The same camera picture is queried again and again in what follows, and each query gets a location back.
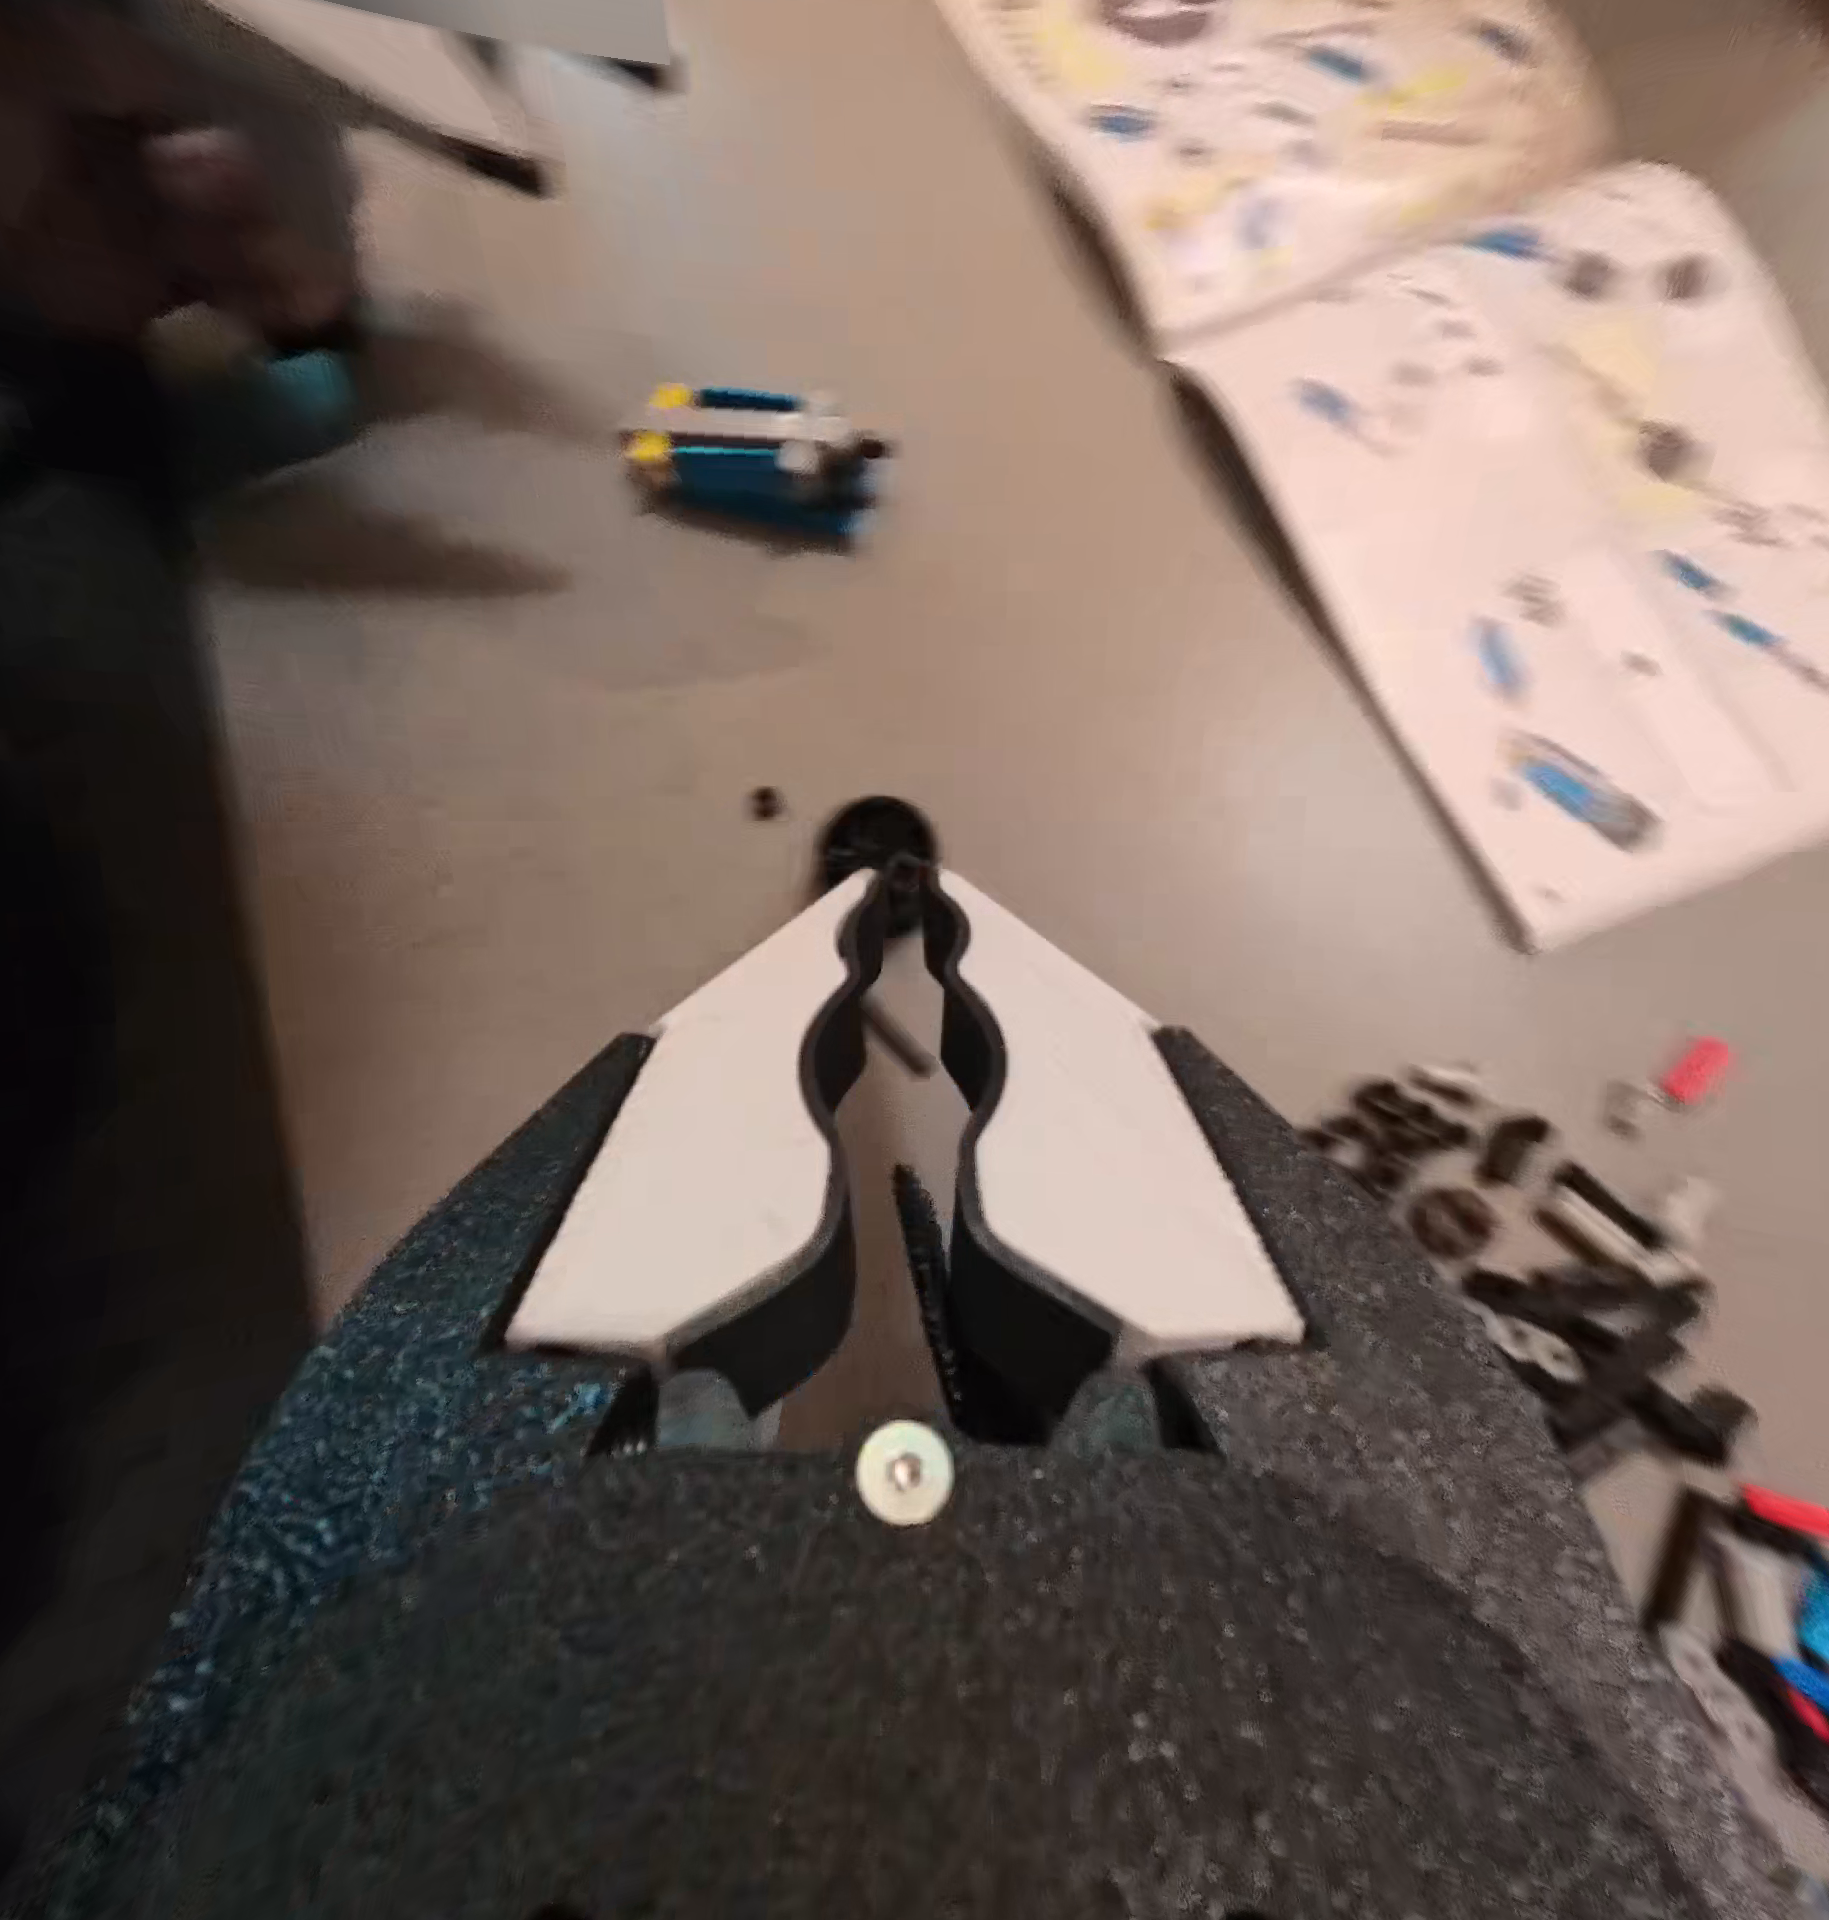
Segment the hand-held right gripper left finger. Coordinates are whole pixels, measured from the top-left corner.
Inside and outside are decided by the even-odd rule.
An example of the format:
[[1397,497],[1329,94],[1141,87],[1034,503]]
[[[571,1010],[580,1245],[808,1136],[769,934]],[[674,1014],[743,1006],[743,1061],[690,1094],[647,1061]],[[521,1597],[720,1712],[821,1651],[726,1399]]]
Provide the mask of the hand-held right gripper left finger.
[[830,1358],[854,1313],[833,1111],[875,979],[879,878],[855,874],[657,1021],[513,1298],[509,1352],[713,1373],[744,1413]]

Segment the pile of toy brick parts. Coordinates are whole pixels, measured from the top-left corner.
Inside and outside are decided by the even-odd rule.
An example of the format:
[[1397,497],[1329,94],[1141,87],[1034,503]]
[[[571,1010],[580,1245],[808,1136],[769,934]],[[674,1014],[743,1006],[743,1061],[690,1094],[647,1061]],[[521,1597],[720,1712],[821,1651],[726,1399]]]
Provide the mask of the pile of toy brick parts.
[[1753,1406],[1696,1369],[1717,1313],[1717,1193],[1606,1182],[1469,1064],[1357,1079],[1299,1140],[1429,1261],[1581,1495],[1660,1468],[1638,1630],[1785,1855],[1802,1913],[1829,1919],[1829,1502],[1764,1486]]

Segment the instruction booklet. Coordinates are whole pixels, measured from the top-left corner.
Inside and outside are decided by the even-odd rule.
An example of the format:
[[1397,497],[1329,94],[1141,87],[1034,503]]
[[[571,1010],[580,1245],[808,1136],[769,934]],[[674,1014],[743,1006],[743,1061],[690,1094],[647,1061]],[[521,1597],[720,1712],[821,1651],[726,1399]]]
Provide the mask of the instruction booklet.
[[1548,3],[938,3],[1548,950],[1829,842],[1829,400]]

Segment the black perforated panel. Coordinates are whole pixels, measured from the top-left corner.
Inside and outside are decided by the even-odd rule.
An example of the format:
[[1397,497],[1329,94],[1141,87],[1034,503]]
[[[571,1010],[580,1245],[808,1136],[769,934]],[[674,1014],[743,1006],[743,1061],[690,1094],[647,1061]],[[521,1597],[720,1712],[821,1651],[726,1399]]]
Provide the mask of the black perforated panel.
[[131,488],[0,482],[0,1892],[311,1341],[189,560]]

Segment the person's left hand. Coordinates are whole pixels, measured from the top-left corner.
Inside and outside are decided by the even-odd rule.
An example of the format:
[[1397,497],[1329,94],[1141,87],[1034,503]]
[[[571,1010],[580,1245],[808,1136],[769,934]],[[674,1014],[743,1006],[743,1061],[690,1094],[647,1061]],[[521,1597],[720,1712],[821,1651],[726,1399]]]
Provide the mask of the person's left hand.
[[88,266],[77,314],[139,332],[205,307],[269,352],[355,339],[355,281],[276,205],[236,130],[143,118],[77,123],[88,190]]

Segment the black spoked wheel rim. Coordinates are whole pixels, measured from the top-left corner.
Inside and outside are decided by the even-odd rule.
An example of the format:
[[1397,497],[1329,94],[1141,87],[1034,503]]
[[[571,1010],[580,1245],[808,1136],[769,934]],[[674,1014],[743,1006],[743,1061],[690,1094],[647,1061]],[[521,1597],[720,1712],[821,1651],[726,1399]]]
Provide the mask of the black spoked wheel rim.
[[882,874],[900,859],[930,869],[938,857],[938,835],[919,808],[891,795],[854,798],[815,835],[815,895],[823,899],[855,874]]

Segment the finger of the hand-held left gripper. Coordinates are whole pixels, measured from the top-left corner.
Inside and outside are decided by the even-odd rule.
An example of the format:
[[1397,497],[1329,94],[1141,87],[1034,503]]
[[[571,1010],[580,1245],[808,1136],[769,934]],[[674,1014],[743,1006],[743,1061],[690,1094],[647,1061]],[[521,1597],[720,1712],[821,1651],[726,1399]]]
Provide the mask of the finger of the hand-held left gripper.
[[664,3],[359,3],[359,12],[607,65],[654,89],[679,79]]
[[338,3],[211,3],[207,47],[340,127],[532,201],[553,195],[550,145],[498,43]]

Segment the blue grey brick assembly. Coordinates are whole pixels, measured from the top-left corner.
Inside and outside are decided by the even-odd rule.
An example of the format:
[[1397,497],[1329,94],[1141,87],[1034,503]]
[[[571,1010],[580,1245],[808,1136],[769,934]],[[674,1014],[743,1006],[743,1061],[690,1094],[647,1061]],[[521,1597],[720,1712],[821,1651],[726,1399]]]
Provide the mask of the blue grey brick assembly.
[[898,445],[826,392],[663,384],[620,422],[616,452],[654,511],[851,547],[879,511]]

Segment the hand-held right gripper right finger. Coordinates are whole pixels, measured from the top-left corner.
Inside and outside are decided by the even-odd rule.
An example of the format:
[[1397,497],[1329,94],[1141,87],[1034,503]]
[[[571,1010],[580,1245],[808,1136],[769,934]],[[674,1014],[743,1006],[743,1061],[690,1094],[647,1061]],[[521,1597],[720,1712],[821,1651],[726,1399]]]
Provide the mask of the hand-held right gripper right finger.
[[1156,1018],[944,869],[926,964],[966,1105],[944,1291],[965,1358],[1055,1425],[1096,1374],[1303,1348]]

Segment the grey desk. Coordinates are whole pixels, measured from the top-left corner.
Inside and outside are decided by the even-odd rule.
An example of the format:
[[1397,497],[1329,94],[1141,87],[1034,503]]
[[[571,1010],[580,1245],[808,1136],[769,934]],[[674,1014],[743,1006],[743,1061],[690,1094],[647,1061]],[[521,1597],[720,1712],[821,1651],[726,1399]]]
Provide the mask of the grey desk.
[[[348,136],[384,424],[207,536],[316,1320],[898,795],[1290,1119],[1469,1064],[1606,1182],[1710,1182],[1696,1363],[1829,1502],[1829,846],[1516,953],[930,3],[670,23],[670,93],[517,59],[550,201]],[[663,384],[837,396],[898,445],[871,524],[641,503]]]

